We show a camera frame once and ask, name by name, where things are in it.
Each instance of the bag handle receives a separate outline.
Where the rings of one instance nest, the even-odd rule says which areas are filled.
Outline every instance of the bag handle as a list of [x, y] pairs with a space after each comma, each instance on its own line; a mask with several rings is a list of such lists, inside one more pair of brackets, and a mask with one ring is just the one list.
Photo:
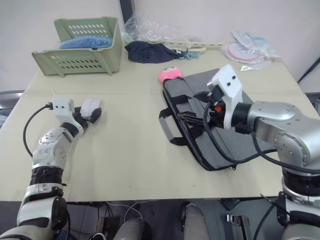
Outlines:
[[167, 125], [165, 118], [172, 116], [172, 114], [173, 114], [172, 111], [168, 107], [160, 111], [159, 121], [162, 126], [162, 129], [170, 143], [178, 146], [186, 146], [187, 145], [186, 139], [183, 136], [174, 137]]

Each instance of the floor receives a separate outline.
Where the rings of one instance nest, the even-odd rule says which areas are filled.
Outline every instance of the floor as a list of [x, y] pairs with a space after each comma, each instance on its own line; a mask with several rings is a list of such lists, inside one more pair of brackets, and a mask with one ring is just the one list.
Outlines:
[[[196, 204], [206, 217], [209, 234], [212, 240], [242, 240], [241, 228], [225, 222], [226, 214], [247, 215], [250, 222], [251, 235], [253, 237], [260, 219], [265, 214], [270, 204], [264, 199], [242, 201], [232, 211], [227, 211], [219, 200], [213, 199], [189, 199]], [[179, 228], [178, 217], [180, 215], [183, 199], [143, 201], [139, 211], [143, 219], [152, 228], [153, 240], [182, 240], [183, 234]], [[112, 202], [131, 205], [133, 201]], [[15, 226], [16, 216], [20, 202], [0, 202], [0, 234]], [[105, 214], [105, 205], [99, 208], [83, 205], [68, 205], [71, 217], [72, 235], [78, 240], [88, 240], [96, 230], [98, 211], [100, 217]], [[111, 206], [113, 214], [120, 217], [123, 222], [126, 207]], [[266, 219], [258, 240], [280, 240], [283, 227], [277, 222], [274, 209]]]

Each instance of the table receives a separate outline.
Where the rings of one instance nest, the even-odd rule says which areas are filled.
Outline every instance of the table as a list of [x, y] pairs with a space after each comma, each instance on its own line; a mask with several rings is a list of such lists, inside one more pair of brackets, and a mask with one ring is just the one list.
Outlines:
[[[296, 105], [307, 116], [318, 115], [281, 62], [249, 72], [239, 72], [217, 50], [199, 59], [140, 64], [127, 60], [123, 51], [120, 71], [43, 76], [39, 72], [21, 96], [0, 131], [0, 201], [20, 201], [31, 176], [32, 161], [24, 149], [22, 132], [30, 115], [51, 98], [73, 99], [80, 106], [89, 97], [103, 101], [100, 120], [76, 138], [67, 155], [63, 172], [67, 201], [112, 201], [188, 198], [275, 196], [281, 190], [281, 168], [261, 157], [241, 164], [236, 171], [204, 170], [186, 146], [166, 138], [159, 121], [166, 108], [157, 74], [178, 66], [185, 76], [232, 64], [252, 100], [281, 101]], [[29, 125], [27, 142], [34, 150], [38, 139], [58, 126], [49, 110], [42, 111]], [[169, 121], [175, 128], [174, 121]]]

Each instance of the pink plush toy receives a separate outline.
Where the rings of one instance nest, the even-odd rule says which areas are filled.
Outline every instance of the pink plush toy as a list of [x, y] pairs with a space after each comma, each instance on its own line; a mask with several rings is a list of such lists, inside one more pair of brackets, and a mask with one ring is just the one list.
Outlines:
[[180, 69], [176, 66], [167, 67], [163, 71], [161, 71], [158, 75], [158, 81], [161, 84], [163, 84], [164, 80], [166, 79], [177, 79], [177, 78], [182, 78], [182, 74]]

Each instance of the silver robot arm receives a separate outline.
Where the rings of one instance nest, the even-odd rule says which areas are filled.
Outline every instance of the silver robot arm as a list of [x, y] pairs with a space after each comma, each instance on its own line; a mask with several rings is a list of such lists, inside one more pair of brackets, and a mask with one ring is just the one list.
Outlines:
[[282, 168], [283, 191], [278, 199], [282, 209], [277, 210], [279, 223], [286, 227], [282, 239], [320, 239], [320, 120], [289, 103], [243, 103], [242, 84], [230, 65], [222, 67], [207, 86], [213, 111], [222, 102], [217, 127], [254, 133], [274, 146], [280, 162], [303, 170]]
[[31, 181], [21, 202], [17, 227], [3, 233], [0, 240], [55, 239], [67, 223], [67, 203], [62, 198], [67, 152], [75, 136], [84, 133], [87, 122], [94, 123], [99, 118], [101, 107], [99, 100], [90, 98], [76, 112], [72, 100], [54, 98], [52, 109], [61, 126], [39, 140], [32, 155]]

